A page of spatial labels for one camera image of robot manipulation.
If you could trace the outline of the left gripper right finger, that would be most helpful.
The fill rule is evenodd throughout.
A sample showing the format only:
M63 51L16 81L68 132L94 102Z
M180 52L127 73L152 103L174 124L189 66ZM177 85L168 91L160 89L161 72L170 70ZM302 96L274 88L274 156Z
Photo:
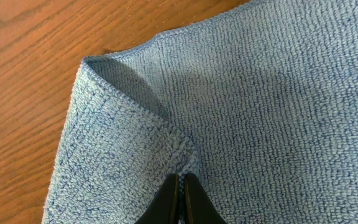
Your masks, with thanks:
M185 221L188 224L226 224L210 201L195 174L187 174L184 181Z

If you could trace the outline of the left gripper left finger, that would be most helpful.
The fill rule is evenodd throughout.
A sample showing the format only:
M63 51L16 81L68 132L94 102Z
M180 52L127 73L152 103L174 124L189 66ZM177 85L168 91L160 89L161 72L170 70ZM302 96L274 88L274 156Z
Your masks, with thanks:
M135 224L178 224L179 176L167 176L154 199Z

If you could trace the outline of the blue microfiber cloth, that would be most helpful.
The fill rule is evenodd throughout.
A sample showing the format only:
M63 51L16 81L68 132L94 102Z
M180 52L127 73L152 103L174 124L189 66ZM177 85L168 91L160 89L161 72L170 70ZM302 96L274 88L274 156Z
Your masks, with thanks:
M358 1L252 1L82 60L44 223L195 173L228 223L358 223Z

